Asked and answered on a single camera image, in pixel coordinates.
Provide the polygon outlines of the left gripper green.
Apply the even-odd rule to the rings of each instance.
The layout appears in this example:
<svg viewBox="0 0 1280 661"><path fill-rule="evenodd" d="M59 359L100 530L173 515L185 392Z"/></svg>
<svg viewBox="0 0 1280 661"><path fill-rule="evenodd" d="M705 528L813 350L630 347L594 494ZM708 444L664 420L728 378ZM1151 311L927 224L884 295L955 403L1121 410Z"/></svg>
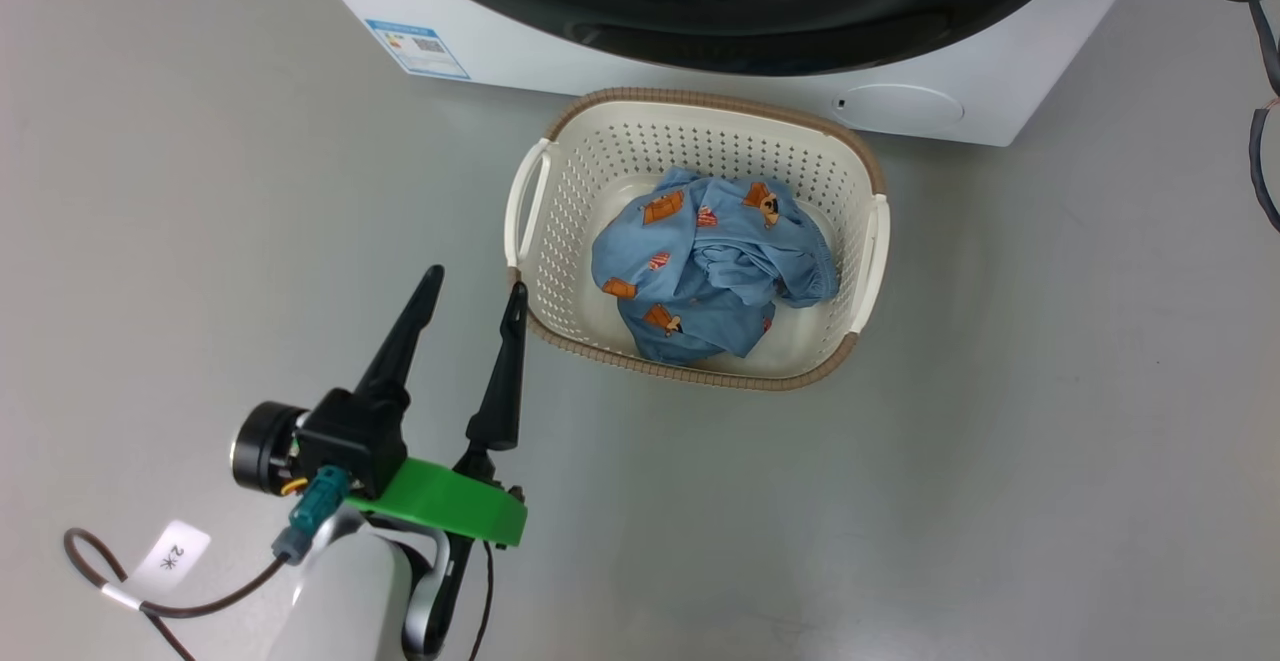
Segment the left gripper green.
<svg viewBox="0 0 1280 661"><path fill-rule="evenodd" d="M435 313L444 278L443 265L425 270L356 386L357 396L390 404L401 412L410 406L406 386L410 369L419 338ZM349 493L340 507L385 523L434 528L456 538L499 547L520 544L529 509L516 488L506 489L497 482L488 452L518 446L527 314L527 287L517 281L500 319L500 348L485 395L467 425L470 446L463 459L448 468L408 456L380 498L357 496L358 484L349 480ZM301 498L301 487L310 478L298 469L296 433L311 410L271 401L252 409L230 447L236 483L265 494Z"/></svg>

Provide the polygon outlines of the round white filter cover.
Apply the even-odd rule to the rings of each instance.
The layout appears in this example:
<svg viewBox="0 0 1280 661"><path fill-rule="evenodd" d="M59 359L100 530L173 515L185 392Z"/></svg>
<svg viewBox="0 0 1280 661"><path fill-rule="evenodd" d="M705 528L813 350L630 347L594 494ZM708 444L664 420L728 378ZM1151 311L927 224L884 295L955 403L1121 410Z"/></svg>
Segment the round white filter cover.
<svg viewBox="0 0 1280 661"><path fill-rule="evenodd" d="M888 135L941 131L965 115L956 99L913 85L864 85L835 97L832 111L846 126Z"/></svg>

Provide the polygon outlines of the blue cartoon print clothing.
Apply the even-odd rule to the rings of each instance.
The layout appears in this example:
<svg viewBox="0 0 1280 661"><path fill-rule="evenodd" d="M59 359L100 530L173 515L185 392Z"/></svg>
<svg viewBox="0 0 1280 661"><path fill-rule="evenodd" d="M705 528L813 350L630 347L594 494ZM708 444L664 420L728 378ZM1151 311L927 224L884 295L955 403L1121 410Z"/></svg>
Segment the blue cartoon print clothing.
<svg viewBox="0 0 1280 661"><path fill-rule="evenodd" d="M786 183L681 167L596 236L591 279L639 354L678 366L746 357L780 305L812 307L840 290L826 237Z"/></svg>

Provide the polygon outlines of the blue white energy label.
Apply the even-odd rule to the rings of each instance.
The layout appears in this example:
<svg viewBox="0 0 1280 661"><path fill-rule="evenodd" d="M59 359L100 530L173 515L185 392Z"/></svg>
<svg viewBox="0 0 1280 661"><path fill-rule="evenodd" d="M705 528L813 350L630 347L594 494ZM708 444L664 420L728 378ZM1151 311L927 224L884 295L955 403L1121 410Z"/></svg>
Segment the blue white energy label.
<svg viewBox="0 0 1280 661"><path fill-rule="evenodd" d="M471 79L434 29L374 19L365 19L364 23L406 73L439 79Z"/></svg>

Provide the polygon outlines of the white front-load washing machine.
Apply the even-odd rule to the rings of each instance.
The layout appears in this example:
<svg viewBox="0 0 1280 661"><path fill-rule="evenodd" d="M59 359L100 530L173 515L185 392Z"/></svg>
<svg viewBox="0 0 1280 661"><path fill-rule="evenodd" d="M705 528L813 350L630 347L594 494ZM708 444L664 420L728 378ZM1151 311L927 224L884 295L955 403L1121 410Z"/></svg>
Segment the white front-load washing machine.
<svg viewBox="0 0 1280 661"><path fill-rule="evenodd" d="M618 58L470 0L342 0L369 33L365 19L434 29L468 82L477 85L570 96L613 87L685 90L792 108L842 126L832 111L838 95L864 85L913 85L956 99L965 115L941 131L901 136L1000 147L1019 136L1115 1L1030 0L978 35L918 58L826 76L765 78Z"/></svg>

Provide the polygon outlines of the cream perforated laundry basket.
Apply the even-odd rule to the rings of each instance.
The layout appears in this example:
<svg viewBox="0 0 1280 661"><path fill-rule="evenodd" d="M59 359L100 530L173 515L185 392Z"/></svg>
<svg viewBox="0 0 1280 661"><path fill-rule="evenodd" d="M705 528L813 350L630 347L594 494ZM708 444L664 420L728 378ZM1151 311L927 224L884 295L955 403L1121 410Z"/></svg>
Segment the cream perforated laundry basket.
<svg viewBox="0 0 1280 661"><path fill-rule="evenodd" d="M783 307L746 357L689 368L641 357L614 300L590 277L596 236L672 168L785 183L817 223L838 293ZM588 360L649 377L786 392L833 373L876 306L890 255L881 165L852 131L804 111L713 94L612 88L576 99L526 152L506 205L509 282L527 287L529 329Z"/></svg>

